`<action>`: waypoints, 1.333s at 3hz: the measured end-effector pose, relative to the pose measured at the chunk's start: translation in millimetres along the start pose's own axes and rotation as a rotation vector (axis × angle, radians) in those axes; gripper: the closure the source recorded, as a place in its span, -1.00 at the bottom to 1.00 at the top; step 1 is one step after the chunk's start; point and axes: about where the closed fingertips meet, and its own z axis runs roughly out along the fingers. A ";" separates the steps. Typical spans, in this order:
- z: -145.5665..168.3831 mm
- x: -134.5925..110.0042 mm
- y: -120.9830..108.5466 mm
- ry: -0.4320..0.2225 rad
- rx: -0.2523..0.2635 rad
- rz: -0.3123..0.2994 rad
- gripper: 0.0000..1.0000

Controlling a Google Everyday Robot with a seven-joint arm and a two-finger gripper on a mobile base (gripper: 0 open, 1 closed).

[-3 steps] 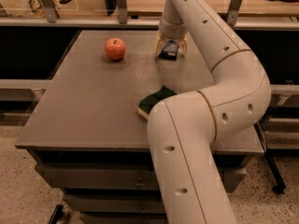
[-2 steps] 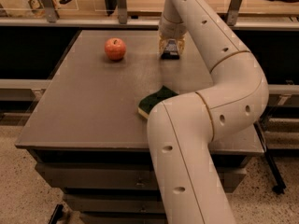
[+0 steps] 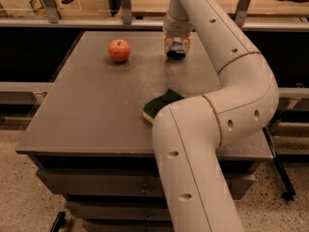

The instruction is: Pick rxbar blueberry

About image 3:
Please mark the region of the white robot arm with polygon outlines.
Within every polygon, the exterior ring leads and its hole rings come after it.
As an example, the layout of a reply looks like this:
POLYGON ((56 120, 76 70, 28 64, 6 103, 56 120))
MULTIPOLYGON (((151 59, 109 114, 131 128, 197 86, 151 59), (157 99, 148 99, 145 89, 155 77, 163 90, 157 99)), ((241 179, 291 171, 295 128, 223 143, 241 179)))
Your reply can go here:
POLYGON ((158 172, 175 232, 244 232, 217 148, 261 130, 279 102, 259 49, 215 0, 171 0, 189 18, 221 89, 163 107, 153 123, 158 172))

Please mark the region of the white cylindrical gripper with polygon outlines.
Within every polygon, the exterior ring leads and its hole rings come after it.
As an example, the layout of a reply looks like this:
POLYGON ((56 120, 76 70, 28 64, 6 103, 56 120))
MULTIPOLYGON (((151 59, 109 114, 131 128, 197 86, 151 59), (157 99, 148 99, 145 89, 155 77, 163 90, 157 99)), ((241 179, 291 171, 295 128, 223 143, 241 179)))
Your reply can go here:
POLYGON ((189 52, 193 26, 180 0, 170 0, 163 20, 164 51, 169 52, 174 38, 182 39, 183 51, 189 52))

